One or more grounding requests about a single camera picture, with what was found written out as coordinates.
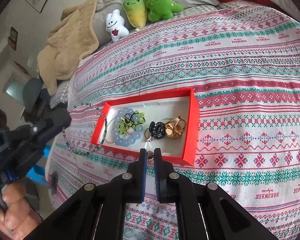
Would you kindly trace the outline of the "left hand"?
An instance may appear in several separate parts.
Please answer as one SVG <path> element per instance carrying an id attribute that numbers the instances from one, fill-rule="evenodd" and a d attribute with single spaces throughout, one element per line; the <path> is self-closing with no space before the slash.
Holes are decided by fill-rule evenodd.
<path id="1" fill-rule="evenodd" d="M 25 196 L 26 188 L 20 182 L 7 185 L 2 193 L 8 209 L 0 208 L 0 231 L 7 239 L 24 239 L 43 221 Z"/>

